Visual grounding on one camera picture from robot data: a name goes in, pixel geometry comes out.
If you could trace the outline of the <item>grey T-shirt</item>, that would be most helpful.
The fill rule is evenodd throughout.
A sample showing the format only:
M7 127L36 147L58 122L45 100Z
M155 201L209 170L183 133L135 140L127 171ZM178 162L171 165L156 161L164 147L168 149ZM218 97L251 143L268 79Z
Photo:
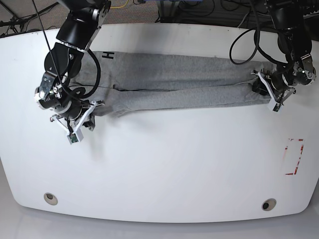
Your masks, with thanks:
M96 116L137 111L266 104L252 90L252 71L275 70L265 61L234 65L226 58L125 52L95 52L101 80L92 100L105 104Z

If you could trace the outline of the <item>red tape rectangle marking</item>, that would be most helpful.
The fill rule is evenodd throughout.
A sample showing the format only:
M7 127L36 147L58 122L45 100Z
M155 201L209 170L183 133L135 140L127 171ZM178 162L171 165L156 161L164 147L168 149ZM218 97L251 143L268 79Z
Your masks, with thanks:
M302 138L289 138L283 157L283 171L285 175L296 175L305 140Z

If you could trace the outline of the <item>black tripod stand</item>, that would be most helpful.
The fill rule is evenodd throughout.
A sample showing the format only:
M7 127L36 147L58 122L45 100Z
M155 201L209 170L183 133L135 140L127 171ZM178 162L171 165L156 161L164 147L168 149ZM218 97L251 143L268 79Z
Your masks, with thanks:
M41 30L60 28L68 10L55 0L2 0L0 2L1 38Z

